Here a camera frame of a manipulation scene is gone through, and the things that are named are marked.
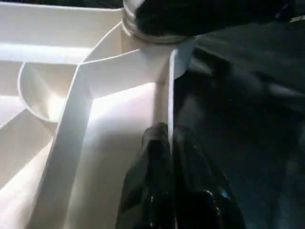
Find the tray compartment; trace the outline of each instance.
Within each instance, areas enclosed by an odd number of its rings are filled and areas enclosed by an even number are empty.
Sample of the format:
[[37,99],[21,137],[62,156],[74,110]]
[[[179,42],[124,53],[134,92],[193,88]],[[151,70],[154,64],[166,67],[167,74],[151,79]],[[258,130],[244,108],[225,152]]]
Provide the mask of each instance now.
[[171,140],[173,79],[185,71],[181,53],[192,45],[178,46],[170,63],[170,53],[161,61],[151,58],[159,47],[148,47],[79,66],[29,228],[114,228],[124,175],[144,130],[167,122]]
[[37,118],[57,123],[77,65],[24,63],[18,77],[19,95]]
[[0,60],[80,63],[121,17],[121,9],[0,2]]

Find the white plastic tray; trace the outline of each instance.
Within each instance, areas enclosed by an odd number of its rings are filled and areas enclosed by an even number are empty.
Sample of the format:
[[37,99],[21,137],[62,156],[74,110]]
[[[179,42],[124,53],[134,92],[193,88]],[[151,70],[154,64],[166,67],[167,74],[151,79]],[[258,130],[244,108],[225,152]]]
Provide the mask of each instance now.
[[171,140],[194,40],[146,44],[120,20],[0,3],[0,229],[113,229],[144,130],[166,122]]

